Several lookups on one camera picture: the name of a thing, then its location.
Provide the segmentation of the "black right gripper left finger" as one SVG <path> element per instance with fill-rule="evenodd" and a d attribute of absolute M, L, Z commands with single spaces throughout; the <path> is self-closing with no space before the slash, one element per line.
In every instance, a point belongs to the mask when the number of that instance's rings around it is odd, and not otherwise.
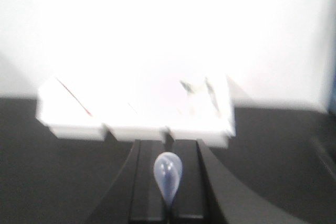
<path fill-rule="evenodd" d="M 117 178 L 86 223 L 165 223 L 165 206 L 153 166 L 161 141 L 136 140 Z"/>

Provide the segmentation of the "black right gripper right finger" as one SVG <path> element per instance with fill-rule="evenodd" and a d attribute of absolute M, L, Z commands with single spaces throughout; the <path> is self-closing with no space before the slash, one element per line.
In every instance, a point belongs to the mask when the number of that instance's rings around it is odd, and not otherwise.
<path fill-rule="evenodd" d="M 294 217 L 241 183 L 202 141 L 176 140 L 183 176 L 172 223 L 293 223 Z"/>

